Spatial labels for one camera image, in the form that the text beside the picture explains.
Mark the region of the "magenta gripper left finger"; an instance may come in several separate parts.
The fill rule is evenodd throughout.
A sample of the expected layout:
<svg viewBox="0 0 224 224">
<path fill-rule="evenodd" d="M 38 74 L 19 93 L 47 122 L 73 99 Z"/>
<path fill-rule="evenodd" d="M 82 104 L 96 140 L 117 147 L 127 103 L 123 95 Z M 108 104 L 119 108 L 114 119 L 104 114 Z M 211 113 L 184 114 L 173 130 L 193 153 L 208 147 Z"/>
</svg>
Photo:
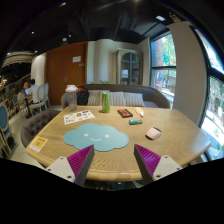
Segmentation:
<svg viewBox="0 0 224 224">
<path fill-rule="evenodd" d="M 46 170 L 83 187 L 94 155 L 94 146 L 90 145 L 69 157 L 59 157 Z"/>
</svg>

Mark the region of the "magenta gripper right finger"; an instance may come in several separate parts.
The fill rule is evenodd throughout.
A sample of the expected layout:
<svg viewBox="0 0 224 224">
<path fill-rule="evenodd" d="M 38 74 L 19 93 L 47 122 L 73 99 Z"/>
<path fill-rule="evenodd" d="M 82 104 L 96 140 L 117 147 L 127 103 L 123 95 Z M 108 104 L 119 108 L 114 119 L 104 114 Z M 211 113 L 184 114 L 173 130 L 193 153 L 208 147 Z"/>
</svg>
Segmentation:
<svg viewBox="0 0 224 224">
<path fill-rule="evenodd" d="M 182 167 L 170 156 L 159 156 L 138 144 L 134 145 L 134 156 L 139 166 L 144 184 L 160 180 L 161 178 L 182 169 Z"/>
</svg>

